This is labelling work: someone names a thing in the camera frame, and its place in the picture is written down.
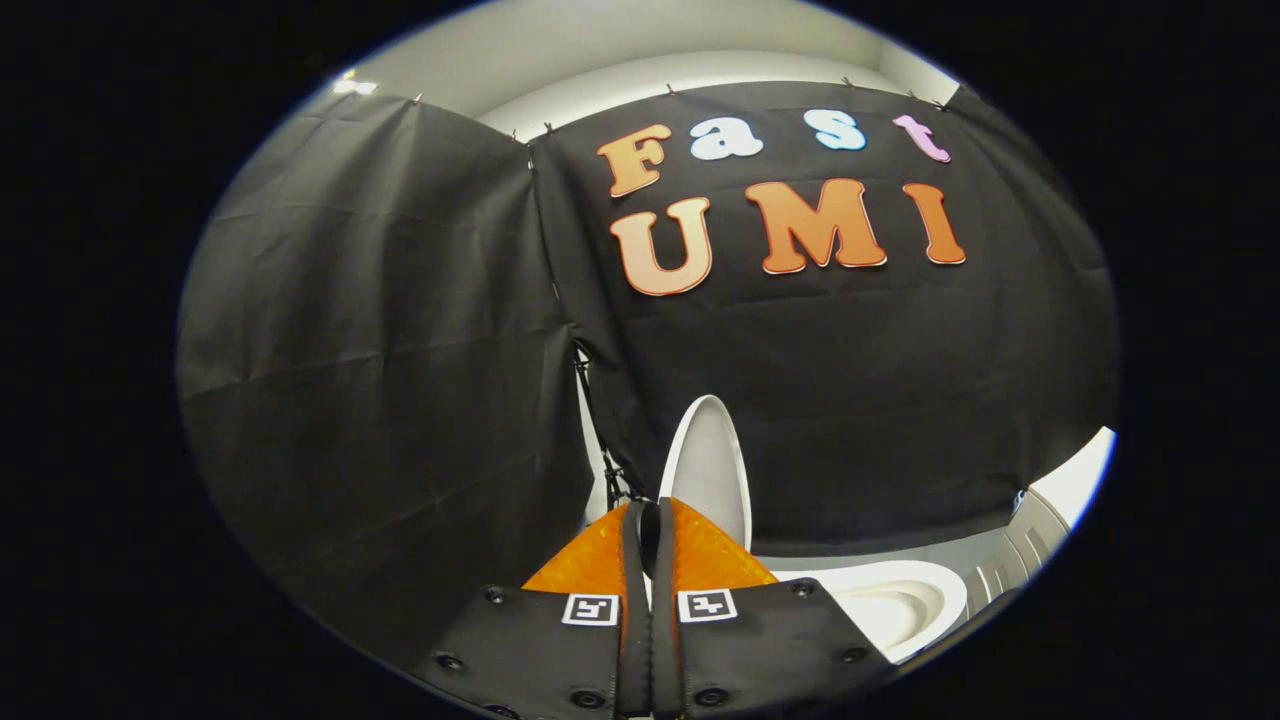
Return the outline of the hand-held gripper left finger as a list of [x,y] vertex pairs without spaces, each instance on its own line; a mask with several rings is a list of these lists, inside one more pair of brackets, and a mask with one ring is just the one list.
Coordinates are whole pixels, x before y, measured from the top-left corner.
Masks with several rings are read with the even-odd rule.
[[595,520],[522,585],[485,585],[442,634],[425,679],[480,714],[627,719],[649,712],[644,503]]

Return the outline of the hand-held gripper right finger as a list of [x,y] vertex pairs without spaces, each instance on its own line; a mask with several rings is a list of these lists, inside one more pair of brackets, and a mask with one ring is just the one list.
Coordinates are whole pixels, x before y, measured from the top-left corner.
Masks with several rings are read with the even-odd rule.
[[655,516],[655,717],[823,719],[895,676],[815,578],[776,578],[676,498],[660,500]]

